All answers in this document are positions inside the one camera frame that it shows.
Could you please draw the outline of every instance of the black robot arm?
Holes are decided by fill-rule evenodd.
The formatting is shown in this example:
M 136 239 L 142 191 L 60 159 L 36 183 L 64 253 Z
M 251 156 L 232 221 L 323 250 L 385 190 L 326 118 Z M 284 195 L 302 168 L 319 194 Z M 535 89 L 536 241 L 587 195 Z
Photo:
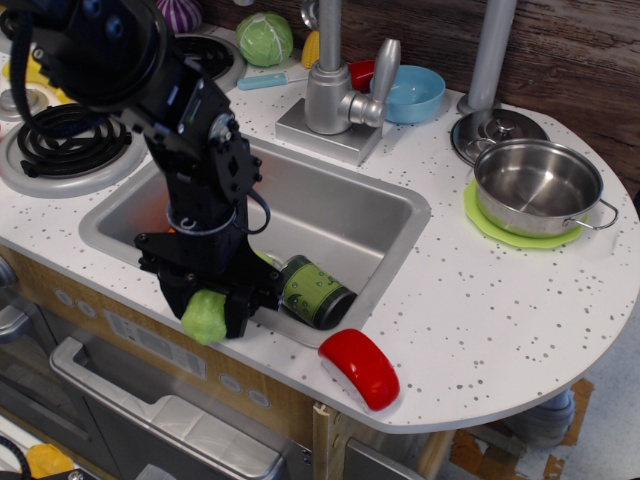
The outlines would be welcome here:
M 253 185 L 261 162 L 241 136 L 229 99 L 174 45 L 155 3 L 0 3 L 17 17 L 12 87 L 33 39 L 52 83 L 89 111 L 145 136 L 166 177 L 175 233 L 142 233 L 135 244 L 141 268 L 158 275 L 174 315 L 180 318 L 202 288 L 223 293 L 227 337 L 234 338 L 259 307 L 277 309 L 282 275 L 247 240 L 247 196 L 259 199 Z

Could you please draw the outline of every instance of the silver faucet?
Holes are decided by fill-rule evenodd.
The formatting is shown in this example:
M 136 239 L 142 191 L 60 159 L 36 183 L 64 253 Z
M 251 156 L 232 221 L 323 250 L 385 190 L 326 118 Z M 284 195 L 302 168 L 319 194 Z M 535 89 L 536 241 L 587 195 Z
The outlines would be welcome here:
M 351 86 L 351 74 L 340 55 L 342 0 L 319 0 L 320 59 L 309 72 L 305 122 L 314 132 L 334 135 L 352 124 L 381 127 L 386 100 L 400 66 L 400 42 L 387 39 L 376 60 L 371 96 Z
M 400 42 L 382 44 L 371 96 L 354 90 L 342 60 L 342 0 L 318 0 L 320 58 L 311 67 L 306 99 L 276 123 L 276 138 L 360 164 L 382 138 L 386 100 L 400 66 Z

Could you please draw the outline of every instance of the green can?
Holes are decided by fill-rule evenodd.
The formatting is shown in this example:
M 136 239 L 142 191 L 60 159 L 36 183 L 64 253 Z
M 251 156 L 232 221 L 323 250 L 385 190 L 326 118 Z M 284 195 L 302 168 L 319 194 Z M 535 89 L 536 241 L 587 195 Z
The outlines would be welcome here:
M 282 269 L 284 304 L 298 318 L 319 330 L 337 326 L 357 295 L 303 255 Z

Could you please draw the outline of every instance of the red toy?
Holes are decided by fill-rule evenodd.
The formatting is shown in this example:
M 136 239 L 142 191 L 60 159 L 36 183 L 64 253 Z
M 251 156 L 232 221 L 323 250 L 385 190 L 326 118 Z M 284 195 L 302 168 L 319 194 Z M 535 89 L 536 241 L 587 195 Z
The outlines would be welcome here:
M 359 330 L 332 335 L 320 345 L 318 355 L 331 376 L 363 407 L 382 410 L 398 398 L 400 382 L 391 362 Z

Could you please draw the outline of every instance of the green plate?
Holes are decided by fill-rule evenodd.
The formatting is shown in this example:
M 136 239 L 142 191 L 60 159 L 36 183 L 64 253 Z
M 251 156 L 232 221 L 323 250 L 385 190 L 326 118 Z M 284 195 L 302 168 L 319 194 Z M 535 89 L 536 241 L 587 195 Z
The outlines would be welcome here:
M 473 180 L 464 189 L 464 209 L 469 219 L 480 229 L 482 233 L 508 245 L 520 248 L 555 248 L 565 243 L 572 242 L 580 236 L 583 227 L 550 238 L 529 238 L 515 233 L 507 232 L 498 227 L 485 217 L 476 203 L 478 184 Z

